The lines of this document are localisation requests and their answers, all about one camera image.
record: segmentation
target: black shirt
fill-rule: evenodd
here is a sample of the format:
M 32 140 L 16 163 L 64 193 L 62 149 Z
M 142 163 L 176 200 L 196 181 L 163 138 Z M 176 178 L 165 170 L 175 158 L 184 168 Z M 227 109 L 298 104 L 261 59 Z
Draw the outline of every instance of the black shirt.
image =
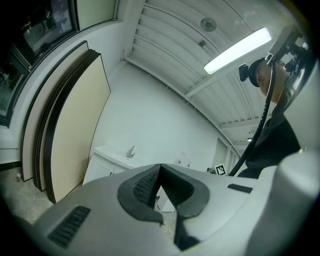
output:
M 264 168 L 277 166 L 286 156 L 300 149 L 298 140 L 284 116 L 288 100 L 288 94 L 283 93 L 245 161 L 247 169 L 238 177 L 258 179 Z

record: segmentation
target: faucet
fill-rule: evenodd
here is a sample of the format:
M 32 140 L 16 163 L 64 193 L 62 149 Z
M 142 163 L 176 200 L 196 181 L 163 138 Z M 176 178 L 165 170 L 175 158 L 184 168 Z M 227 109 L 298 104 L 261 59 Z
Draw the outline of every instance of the faucet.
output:
M 134 150 L 134 148 L 135 148 L 135 146 L 133 146 L 131 149 L 129 149 L 128 151 L 127 151 L 127 153 L 126 153 L 126 157 L 127 158 L 133 158 L 134 157 L 134 155 L 136 154 L 136 152 L 134 152 L 134 154 L 132 154 L 132 151 Z

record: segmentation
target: white ceiling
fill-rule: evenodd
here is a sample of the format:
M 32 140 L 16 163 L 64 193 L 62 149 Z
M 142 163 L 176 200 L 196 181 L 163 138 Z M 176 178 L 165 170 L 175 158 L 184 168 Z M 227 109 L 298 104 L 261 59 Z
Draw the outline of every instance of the white ceiling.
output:
M 125 60 L 188 100 L 241 154 L 256 131 L 265 97 L 248 80 L 240 82 L 238 66 L 265 57 L 282 28 L 293 23 L 289 15 L 273 0 L 134 0 L 128 11 Z M 215 20 L 215 31 L 201 29 L 206 17 Z M 205 72 L 209 61 L 262 27 L 272 42 L 212 75 Z

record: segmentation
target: black cap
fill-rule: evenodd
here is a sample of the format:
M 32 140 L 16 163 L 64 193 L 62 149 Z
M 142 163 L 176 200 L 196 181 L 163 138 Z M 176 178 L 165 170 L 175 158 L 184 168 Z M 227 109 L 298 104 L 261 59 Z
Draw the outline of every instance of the black cap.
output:
M 257 79 L 256 79 L 256 71 L 257 71 L 257 68 L 259 66 L 259 64 L 262 62 L 262 61 L 265 61 L 266 59 L 265 58 L 260 58 L 260 59 L 257 59 L 254 63 L 252 63 L 249 67 L 249 79 L 250 79 L 250 82 L 255 86 L 255 87 L 259 87 L 258 83 L 257 83 Z

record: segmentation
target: white machine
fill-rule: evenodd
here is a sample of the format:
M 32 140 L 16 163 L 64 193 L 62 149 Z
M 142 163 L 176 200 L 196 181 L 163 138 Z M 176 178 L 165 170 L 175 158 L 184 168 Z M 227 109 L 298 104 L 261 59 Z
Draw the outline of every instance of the white machine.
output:
M 296 71 L 296 93 L 284 115 L 301 150 L 259 179 L 171 164 L 135 168 L 71 193 L 26 229 L 30 237 L 51 255 L 282 254 L 320 192 L 319 62 L 308 60 Z M 160 186 L 177 211 L 174 242 L 154 211 Z

